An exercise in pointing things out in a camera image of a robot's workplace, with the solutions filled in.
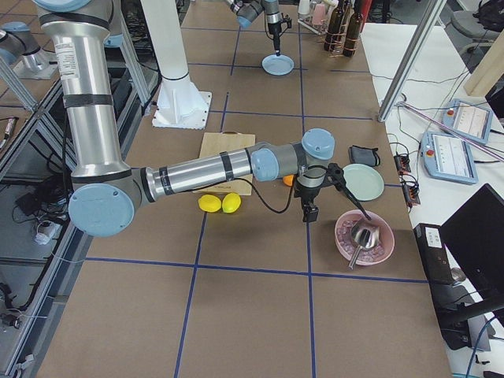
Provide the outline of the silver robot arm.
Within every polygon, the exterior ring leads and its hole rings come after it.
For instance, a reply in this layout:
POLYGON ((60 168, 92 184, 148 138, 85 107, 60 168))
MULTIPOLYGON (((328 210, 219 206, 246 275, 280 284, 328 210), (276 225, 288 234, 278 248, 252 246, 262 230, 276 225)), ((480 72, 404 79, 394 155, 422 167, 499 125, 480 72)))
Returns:
POLYGON ((248 28, 252 23, 263 16, 265 18, 265 31, 272 40, 274 53, 281 55, 281 36, 292 28, 292 19, 280 11, 277 0, 237 1, 227 0, 228 8, 236 15, 236 20, 241 28, 248 28))
POLYGON ((309 130, 298 143, 259 143, 158 169, 132 168, 120 152, 105 56, 120 4, 39 1, 36 6, 41 27, 54 43, 76 152, 69 216, 79 230, 98 237, 116 235, 129 226, 138 208, 161 196, 247 175, 259 181, 293 175, 294 195, 301 200, 306 222, 317 218, 314 200, 321 188, 347 192, 343 170, 332 162, 335 139, 320 128, 309 130))

